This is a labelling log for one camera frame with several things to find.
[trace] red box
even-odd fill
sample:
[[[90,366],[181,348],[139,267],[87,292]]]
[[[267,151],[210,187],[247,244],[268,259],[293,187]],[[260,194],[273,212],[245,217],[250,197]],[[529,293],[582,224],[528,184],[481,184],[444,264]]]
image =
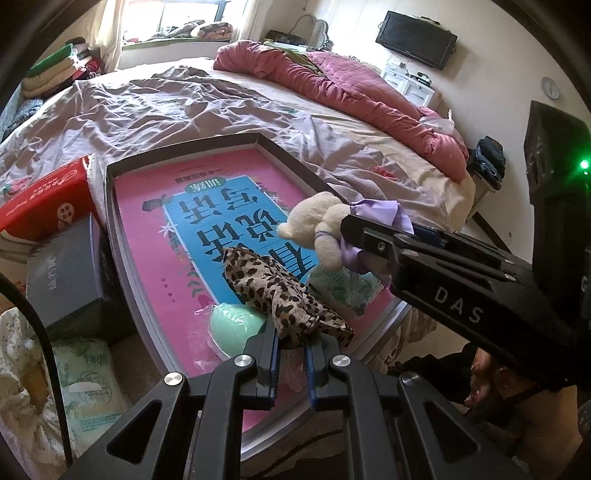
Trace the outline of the red box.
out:
[[[89,213],[100,222],[89,185],[97,174],[95,156],[87,155],[37,180],[0,207],[1,255],[22,257],[37,242]]]

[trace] green sponge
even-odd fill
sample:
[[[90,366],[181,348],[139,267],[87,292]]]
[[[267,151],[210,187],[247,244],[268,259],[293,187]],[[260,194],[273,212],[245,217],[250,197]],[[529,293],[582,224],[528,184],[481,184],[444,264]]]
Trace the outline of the green sponge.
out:
[[[246,341],[264,329],[267,316],[245,305],[222,303],[214,307],[209,334],[228,357],[241,355]]]

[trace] curtain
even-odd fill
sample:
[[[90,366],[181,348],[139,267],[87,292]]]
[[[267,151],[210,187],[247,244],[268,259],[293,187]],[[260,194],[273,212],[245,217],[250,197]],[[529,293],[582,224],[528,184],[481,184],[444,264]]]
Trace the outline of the curtain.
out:
[[[91,47],[100,47],[106,71],[114,71],[121,57],[125,3],[126,0],[102,0],[57,37],[41,58],[59,50],[71,38],[84,37]]]
[[[274,0],[248,0],[244,9],[244,23],[234,40],[261,41],[269,9]]]

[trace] screw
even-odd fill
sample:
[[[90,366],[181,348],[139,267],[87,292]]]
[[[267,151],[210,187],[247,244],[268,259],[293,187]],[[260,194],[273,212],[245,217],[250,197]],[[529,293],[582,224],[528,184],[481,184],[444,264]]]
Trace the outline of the screw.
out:
[[[348,367],[351,363],[351,359],[346,355],[335,355],[333,357],[333,364],[336,367]]]
[[[403,384],[412,385],[416,380],[418,380],[418,375],[412,373],[403,373],[400,379],[402,380]]]
[[[252,357],[250,355],[238,355],[234,359],[234,365],[237,367],[248,367],[252,363]]]
[[[170,372],[166,375],[166,377],[164,377],[164,383],[166,383],[169,387],[176,387],[182,381],[183,375],[178,372]]]
[[[406,255],[407,257],[418,258],[418,252],[415,252],[414,250],[409,250],[408,248],[402,250],[402,254]]]

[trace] stuffed teddy bear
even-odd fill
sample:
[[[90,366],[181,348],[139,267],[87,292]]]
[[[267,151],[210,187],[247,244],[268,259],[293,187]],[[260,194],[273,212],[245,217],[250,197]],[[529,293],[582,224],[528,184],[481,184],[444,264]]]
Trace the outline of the stuffed teddy bear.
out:
[[[338,272],[343,268],[340,223],[350,211],[350,206],[332,193],[320,192],[296,205],[287,223],[277,227],[277,234],[303,248],[316,250],[320,264],[326,270]]]

